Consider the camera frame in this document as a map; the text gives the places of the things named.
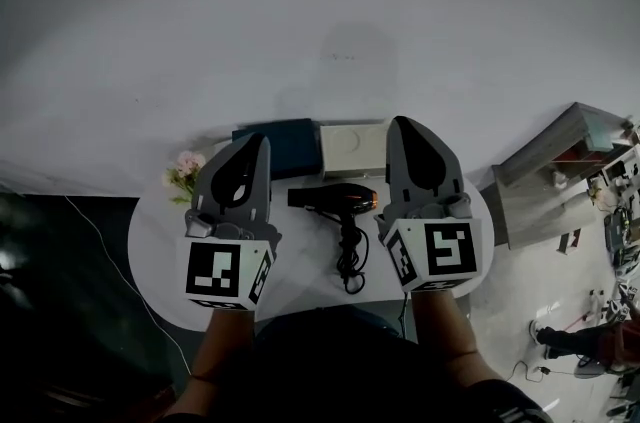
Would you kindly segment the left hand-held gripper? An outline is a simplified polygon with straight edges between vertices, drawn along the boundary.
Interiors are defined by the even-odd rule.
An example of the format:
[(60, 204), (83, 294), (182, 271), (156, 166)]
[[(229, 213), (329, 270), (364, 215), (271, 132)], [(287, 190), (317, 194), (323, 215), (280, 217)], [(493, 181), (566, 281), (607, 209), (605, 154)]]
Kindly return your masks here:
[(269, 222), (271, 147), (251, 133), (200, 170), (176, 243), (178, 293), (205, 308), (254, 311), (281, 234)]

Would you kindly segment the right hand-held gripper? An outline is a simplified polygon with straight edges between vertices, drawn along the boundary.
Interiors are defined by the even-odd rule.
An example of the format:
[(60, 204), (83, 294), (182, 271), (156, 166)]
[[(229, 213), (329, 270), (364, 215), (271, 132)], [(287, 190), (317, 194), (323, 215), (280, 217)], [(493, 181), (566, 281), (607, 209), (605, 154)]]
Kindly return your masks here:
[(453, 150), (426, 126), (397, 116), (386, 135), (385, 181), (390, 202), (375, 220), (402, 290), (448, 290), (479, 277), (482, 224)]

